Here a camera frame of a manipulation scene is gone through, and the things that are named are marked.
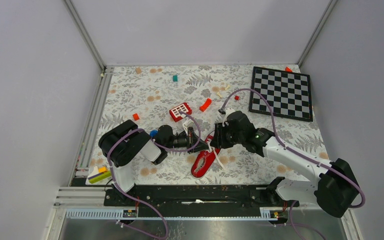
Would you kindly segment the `red canvas sneaker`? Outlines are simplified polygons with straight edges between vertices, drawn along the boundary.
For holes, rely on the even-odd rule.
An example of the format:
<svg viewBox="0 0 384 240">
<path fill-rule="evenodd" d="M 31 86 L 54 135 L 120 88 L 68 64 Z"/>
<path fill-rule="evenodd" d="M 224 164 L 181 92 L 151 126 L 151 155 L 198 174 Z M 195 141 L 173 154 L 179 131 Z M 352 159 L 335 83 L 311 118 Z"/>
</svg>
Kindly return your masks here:
<svg viewBox="0 0 384 240">
<path fill-rule="evenodd" d="M 213 139 L 213 133 L 214 130 L 211 131 L 204 140 L 209 149 L 201 151 L 191 167 L 190 173 L 196 179 L 202 178 L 208 172 L 214 161 L 217 161 L 222 169 L 226 168 L 220 159 L 221 149 L 210 146 L 210 142 Z"/>
</svg>

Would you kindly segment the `blue plastic toy piece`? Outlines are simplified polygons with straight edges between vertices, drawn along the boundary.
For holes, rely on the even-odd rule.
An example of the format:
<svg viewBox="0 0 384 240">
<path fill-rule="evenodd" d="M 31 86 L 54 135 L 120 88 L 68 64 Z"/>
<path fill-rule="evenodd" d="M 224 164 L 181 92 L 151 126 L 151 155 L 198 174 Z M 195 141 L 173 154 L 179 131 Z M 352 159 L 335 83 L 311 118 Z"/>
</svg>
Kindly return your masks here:
<svg viewBox="0 0 384 240">
<path fill-rule="evenodd" d="M 150 131 L 149 135 L 153 138 L 154 136 L 156 136 L 158 134 L 158 130 L 152 130 Z"/>
</svg>

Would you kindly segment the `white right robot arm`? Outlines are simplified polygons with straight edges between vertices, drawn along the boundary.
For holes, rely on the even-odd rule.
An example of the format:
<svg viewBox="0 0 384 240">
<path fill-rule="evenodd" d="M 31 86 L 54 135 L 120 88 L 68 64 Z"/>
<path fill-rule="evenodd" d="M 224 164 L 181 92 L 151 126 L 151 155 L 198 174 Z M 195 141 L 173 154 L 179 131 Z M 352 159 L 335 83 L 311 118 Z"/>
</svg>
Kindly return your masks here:
<svg viewBox="0 0 384 240">
<path fill-rule="evenodd" d="M 327 214 L 341 218 L 352 208 L 361 188 L 349 163 L 317 158 L 290 146 L 274 132 L 256 128 L 241 111 L 226 112 L 222 122 L 215 123 L 210 146 L 229 149 L 242 145 L 248 152 L 277 161 L 297 171 L 305 181 L 277 177 L 267 191 L 267 201 L 279 206 L 284 201 L 317 204 Z"/>
</svg>

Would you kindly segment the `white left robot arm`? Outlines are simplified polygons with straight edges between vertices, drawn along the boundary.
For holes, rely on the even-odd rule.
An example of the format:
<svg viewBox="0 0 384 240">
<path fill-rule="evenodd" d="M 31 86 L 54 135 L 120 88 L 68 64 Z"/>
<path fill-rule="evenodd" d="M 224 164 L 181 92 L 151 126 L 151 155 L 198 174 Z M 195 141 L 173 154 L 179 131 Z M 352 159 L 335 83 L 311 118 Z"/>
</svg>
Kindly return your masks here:
<svg viewBox="0 0 384 240">
<path fill-rule="evenodd" d="M 131 161 L 141 155 L 158 165 L 168 152 L 195 153 L 208 150 L 209 146 L 195 133 L 192 126 L 174 133 L 169 125 L 160 126 L 155 134 L 140 129 L 132 120 L 127 120 L 101 136 L 98 141 L 110 167 L 116 199 L 124 206 L 135 200 L 135 185 Z"/>
</svg>

